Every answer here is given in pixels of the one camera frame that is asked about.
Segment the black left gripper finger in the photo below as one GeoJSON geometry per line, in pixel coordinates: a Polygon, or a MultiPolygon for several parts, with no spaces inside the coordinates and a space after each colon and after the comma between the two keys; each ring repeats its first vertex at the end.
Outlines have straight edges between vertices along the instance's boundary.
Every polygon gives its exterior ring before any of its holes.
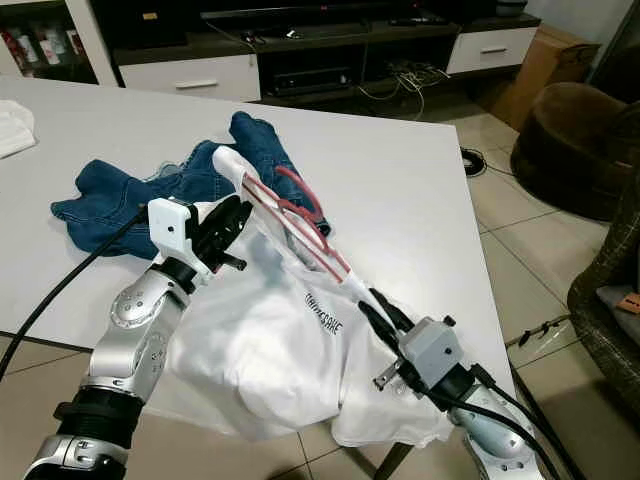
{"type": "Polygon", "coordinates": [[[221,215],[221,248],[227,250],[237,241],[252,212],[252,204],[238,195],[230,195],[223,202],[224,214],[221,215]]]}
{"type": "Polygon", "coordinates": [[[200,238],[218,238],[232,214],[233,198],[220,198],[216,202],[201,202],[200,238]]]}

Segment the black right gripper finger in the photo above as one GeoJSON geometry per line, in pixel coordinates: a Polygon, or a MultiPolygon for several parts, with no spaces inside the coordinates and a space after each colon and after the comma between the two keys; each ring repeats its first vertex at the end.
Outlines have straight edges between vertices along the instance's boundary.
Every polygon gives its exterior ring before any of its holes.
{"type": "Polygon", "coordinates": [[[369,302],[358,302],[358,310],[369,320],[371,329],[374,330],[385,346],[396,346],[396,316],[392,314],[393,307],[387,301],[387,298],[378,298],[378,305],[381,311],[387,315],[379,314],[378,308],[375,308],[369,302]]]}
{"type": "Polygon", "coordinates": [[[393,337],[399,333],[411,332],[415,323],[380,291],[378,291],[378,303],[378,334],[380,337],[393,337]]]}

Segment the red plastic clothes hanger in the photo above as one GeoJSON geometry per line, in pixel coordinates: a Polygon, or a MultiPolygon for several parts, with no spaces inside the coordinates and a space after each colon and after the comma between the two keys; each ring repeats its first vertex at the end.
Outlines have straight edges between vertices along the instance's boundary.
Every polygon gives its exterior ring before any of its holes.
{"type": "Polygon", "coordinates": [[[255,169],[242,175],[239,192],[253,205],[253,215],[259,219],[261,232],[283,253],[293,253],[308,270],[324,271],[337,284],[343,284],[351,269],[337,250],[330,247],[328,237],[317,221],[324,220],[323,206],[300,175],[285,166],[275,172],[291,179],[305,193],[311,209],[294,204],[276,195],[274,189],[261,182],[255,169]]]}

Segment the blue denim shorts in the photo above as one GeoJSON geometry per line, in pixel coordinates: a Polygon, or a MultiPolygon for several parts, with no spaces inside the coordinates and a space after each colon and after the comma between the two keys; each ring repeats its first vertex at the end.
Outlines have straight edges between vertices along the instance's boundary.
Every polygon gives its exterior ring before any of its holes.
{"type": "MultiPolygon", "coordinates": [[[[265,186],[276,195],[317,216],[316,227],[323,236],[332,233],[332,225],[323,210],[305,193],[302,186],[279,173],[280,169],[297,174],[291,156],[284,150],[274,125],[246,111],[230,116],[228,147],[250,163],[265,186]]],[[[212,154],[220,143],[198,142],[183,163],[161,165],[146,179],[132,177],[102,160],[83,166],[76,178],[79,195],[50,205],[51,214],[64,221],[74,246],[93,252],[113,234],[131,223],[142,206],[154,198],[177,198],[186,204],[216,202],[233,195],[236,187],[212,165],[212,154]]]]}

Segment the white printed t-shirt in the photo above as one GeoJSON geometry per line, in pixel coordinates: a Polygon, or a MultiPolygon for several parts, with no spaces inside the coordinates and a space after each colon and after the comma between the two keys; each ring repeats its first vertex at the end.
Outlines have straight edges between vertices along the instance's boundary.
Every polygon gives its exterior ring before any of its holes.
{"type": "Polygon", "coordinates": [[[346,447],[447,439],[452,422],[429,399],[398,380],[376,387],[392,349],[316,212],[276,195],[233,148],[215,148],[211,164],[252,206],[229,247],[246,265],[189,298],[147,412],[252,442],[316,422],[346,447]]]}

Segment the dark table leg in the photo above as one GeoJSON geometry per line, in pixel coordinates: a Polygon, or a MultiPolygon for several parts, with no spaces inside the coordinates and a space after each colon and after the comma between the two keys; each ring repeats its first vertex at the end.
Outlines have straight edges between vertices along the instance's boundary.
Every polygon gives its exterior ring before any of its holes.
{"type": "Polygon", "coordinates": [[[376,468],[372,480],[390,480],[415,447],[411,444],[394,443],[376,468]]]}

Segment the wide white drawer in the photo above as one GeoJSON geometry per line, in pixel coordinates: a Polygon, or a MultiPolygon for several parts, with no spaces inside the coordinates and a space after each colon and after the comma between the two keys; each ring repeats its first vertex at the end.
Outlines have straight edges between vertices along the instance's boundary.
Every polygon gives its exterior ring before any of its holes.
{"type": "Polygon", "coordinates": [[[238,102],[257,102],[262,93],[257,56],[236,55],[123,65],[125,88],[238,102]]]}

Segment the small metal floor tool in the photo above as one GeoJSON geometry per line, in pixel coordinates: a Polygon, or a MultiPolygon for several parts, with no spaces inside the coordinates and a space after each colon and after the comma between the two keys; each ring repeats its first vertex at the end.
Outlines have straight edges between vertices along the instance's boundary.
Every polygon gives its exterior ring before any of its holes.
{"type": "Polygon", "coordinates": [[[567,332],[571,328],[570,315],[559,315],[554,317],[553,320],[544,321],[543,324],[524,330],[524,332],[508,339],[506,347],[521,347],[529,346],[530,343],[536,343],[540,340],[538,346],[539,349],[543,349],[545,344],[553,342],[554,339],[561,337],[564,332],[567,332]]]}

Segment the black set-top box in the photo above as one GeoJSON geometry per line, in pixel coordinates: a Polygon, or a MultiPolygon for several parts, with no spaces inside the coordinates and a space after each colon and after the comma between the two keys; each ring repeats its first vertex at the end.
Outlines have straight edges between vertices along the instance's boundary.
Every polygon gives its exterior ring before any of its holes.
{"type": "Polygon", "coordinates": [[[284,70],[268,77],[271,96],[285,97],[342,90],[352,86],[356,76],[349,67],[329,67],[308,70],[284,70]]]}

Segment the dark tv stand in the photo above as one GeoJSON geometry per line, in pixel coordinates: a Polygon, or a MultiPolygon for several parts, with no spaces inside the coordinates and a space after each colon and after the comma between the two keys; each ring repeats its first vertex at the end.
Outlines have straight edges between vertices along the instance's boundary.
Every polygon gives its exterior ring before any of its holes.
{"type": "Polygon", "coordinates": [[[253,54],[259,64],[260,101],[282,102],[419,92],[457,76],[513,70],[445,73],[461,33],[541,23],[520,6],[495,0],[419,0],[392,12],[223,20],[202,20],[191,0],[134,0],[102,5],[97,13],[122,81],[123,65],[253,54]],[[271,73],[329,67],[351,68],[356,76],[352,86],[285,97],[268,92],[271,73]]]}

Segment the grey wicker chair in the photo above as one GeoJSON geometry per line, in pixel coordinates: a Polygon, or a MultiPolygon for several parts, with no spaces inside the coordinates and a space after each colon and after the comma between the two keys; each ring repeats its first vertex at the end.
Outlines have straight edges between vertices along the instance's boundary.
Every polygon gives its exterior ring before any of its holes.
{"type": "Polygon", "coordinates": [[[640,342],[614,319],[613,308],[599,300],[596,289],[635,285],[639,279],[640,227],[617,221],[594,259],[573,279],[567,296],[571,324],[582,346],[637,428],[640,428],[640,342]]]}

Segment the white display cabinet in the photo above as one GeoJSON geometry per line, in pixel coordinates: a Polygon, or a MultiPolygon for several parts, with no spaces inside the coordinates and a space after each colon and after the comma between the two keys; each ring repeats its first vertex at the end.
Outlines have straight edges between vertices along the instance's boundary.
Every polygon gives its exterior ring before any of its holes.
{"type": "Polygon", "coordinates": [[[70,27],[81,33],[87,61],[97,83],[101,86],[123,87],[90,0],[0,0],[0,29],[4,29],[4,20],[17,20],[19,14],[35,14],[37,10],[49,8],[54,9],[55,13],[65,10],[70,27]]]}

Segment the black television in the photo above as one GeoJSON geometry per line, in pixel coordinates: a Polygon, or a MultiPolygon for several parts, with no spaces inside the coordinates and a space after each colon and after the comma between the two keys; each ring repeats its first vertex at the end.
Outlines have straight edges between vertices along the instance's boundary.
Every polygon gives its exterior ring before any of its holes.
{"type": "Polygon", "coordinates": [[[392,12],[416,4],[419,0],[191,0],[202,20],[392,12]]]}

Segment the white folded garment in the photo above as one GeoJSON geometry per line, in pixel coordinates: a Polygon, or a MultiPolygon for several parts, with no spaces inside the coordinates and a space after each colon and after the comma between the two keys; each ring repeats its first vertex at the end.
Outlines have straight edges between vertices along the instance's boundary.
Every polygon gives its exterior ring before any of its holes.
{"type": "Polygon", "coordinates": [[[9,157],[37,145],[35,114],[13,100],[0,101],[0,156],[9,157]]]}

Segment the small white drawer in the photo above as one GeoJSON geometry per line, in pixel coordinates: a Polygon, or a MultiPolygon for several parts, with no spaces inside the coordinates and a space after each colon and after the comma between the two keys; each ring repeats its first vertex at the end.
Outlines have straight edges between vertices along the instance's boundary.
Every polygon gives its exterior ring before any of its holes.
{"type": "Polygon", "coordinates": [[[454,41],[445,73],[452,76],[471,70],[518,67],[524,63],[536,32],[538,27],[461,33],[454,41]]]}

